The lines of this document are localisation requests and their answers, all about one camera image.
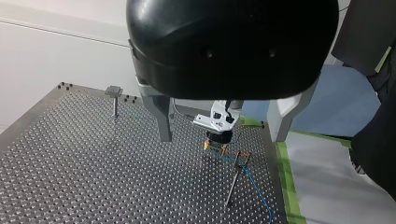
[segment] black robot housing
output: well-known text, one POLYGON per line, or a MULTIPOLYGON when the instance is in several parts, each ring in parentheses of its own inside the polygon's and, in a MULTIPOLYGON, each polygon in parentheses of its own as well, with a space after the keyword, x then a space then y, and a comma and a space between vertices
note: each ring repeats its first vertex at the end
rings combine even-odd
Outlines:
POLYGON ((277 99, 318 78, 337 0, 129 0, 136 75, 185 99, 277 99))

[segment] blue cable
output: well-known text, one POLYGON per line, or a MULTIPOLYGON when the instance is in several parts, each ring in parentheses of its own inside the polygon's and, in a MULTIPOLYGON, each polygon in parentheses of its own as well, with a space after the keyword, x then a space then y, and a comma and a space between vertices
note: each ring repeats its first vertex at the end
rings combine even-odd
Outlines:
MULTIPOLYGON (((219 158, 219 159, 224 159, 228 162, 235 162, 235 159, 230 158, 230 157, 221 157, 219 153, 215 153, 215 155, 219 158)), ((260 197, 262 198, 262 201, 264 202, 265 206, 268 209, 268 213, 270 215, 270 223, 272 224, 273 222, 273 214, 271 211, 270 206, 268 205, 267 200, 265 199, 264 195, 262 194, 262 190, 260 189, 259 185, 256 183, 256 180, 254 180, 253 175, 251 174, 251 172, 249 171, 249 169, 246 167, 245 164, 243 164, 242 162, 239 163, 239 165, 242 167, 242 169, 245 171, 245 173, 247 174, 248 178, 250 179, 250 182, 253 184, 254 188, 256 189, 256 191, 259 193, 260 197)))

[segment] green tape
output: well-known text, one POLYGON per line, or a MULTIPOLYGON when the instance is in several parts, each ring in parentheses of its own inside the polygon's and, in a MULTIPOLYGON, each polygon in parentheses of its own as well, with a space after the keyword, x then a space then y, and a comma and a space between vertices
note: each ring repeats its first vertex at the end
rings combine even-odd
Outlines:
MULTIPOLYGON (((262 123, 255 119, 250 119, 246 116, 241 116, 240 119, 242 121, 243 126, 262 127, 262 123)), ((306 133, 306 132, 297 131, 297 130, 293 130, 293 129, 290 129, 290 131, 294 132, 294 133, 301 133, 301 134, 310 135, 310 136, 314 136, 314 137, 318 137, 318 138, 333 140, 333 141, 341 143, 341 145, 343 147, 352 148, 352 146, 350 145, 350 141, 342 139, 342 138, 330 137, 330 136, 319 134, 319 133, 306 133)))
POLYGON ((246 116, 241 116, 240 119, 241 119, 243 126, 247 126, 247 127, 261 127, 262 126, 261 121, 257 121, 255 119, 250 119, 246 116))
POLYGON ((290 224, 306 224, 301 215, 297 193, 294 187, 293 175, 290 167, 288 148, 286 143, 276 143, 277 167, 282 185, 285 211, 290 224))
POLYGON ((294 132, 294 133, 301 133, 301 134, 313 136, 313 137, 333 140, 333 141, 339 142, 343 147, 347 147, 347 148, 351 148, 352 147, 350 145, 350 141, 349 140, 345 140, 345 139, 342 139, 342 138, 330 137, 330 136, 319 134, 319 133, 306 133, 306 132, 297 131, 297 130, 293 130, 293 129, 290 129, 290 131, 294 132))

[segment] metal pin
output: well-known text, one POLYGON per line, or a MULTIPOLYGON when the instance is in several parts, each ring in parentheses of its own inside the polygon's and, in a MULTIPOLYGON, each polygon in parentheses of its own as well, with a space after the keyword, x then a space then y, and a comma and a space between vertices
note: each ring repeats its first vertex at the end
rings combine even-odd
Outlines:
POLYGON ((114 98, 114 112, 113 112, 113 117, 116 118, 118 117, 118 106, 119 106, 119 98, 115 97, 114 98))
POLYGON ((236 186, 236 180, 238 179, 238 176, 241 174, 242 167, 239 165, 239 156, 241 155, 241 151, 238 152, 235 158, 235 163, 233 164, 233 171, 236 169, 236 174, 233 176, 233 183, 231 184, 230 191, 228 193, 227 200, 225 201, 224 204, 224 209, 227 207, 231 207, 231 197, 233 196, 233 190, 235 189, 236 186))

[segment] perforated metal table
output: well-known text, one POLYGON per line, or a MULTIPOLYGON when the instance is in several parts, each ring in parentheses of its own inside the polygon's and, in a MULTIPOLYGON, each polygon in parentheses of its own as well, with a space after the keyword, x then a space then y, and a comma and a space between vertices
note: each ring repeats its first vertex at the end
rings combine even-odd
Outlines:
MULTIPOLYGON (((121 96, 114 119, 103 91, 60 85, 4 131, 0 223, 270 222, 244 173, 224 210, 233 165, 203 150, 204 131, 176 116, 173 142, 162 143, 155 119, 132 100, 121 96)), ((248 168, 273 223, 287 223, 276 152, 265 147, 264 130, 234 132, 241 136, 230 155, 253 154, 248 168)))

